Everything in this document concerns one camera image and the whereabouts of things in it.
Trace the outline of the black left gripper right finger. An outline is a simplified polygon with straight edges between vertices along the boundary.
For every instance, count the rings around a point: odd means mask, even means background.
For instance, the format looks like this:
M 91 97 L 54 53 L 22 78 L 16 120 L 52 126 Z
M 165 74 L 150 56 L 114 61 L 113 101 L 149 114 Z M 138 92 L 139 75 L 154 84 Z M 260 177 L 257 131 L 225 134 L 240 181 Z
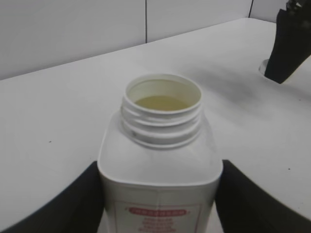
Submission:
M 229 160 L 215 197 L 225 233 L 309 233 L 311 222 L 252 182 Z

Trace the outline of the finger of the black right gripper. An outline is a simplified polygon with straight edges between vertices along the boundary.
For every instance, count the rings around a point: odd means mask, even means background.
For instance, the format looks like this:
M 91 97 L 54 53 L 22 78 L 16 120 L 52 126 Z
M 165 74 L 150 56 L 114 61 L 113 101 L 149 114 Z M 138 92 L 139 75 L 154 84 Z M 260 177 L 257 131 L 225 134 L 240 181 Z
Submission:
M 264 76 L 284 83 L 311 55 L 311 2 L 289 0 L 276 17 L 276 36 Z

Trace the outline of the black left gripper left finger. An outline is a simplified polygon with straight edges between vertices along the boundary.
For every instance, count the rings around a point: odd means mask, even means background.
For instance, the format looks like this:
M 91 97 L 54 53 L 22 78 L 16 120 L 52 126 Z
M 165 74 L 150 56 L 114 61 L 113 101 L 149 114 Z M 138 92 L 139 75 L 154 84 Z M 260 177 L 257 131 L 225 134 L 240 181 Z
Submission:
M 27 218 L 3 233 L 96 233 L 104 211 L 104 192 L 97 162 Z

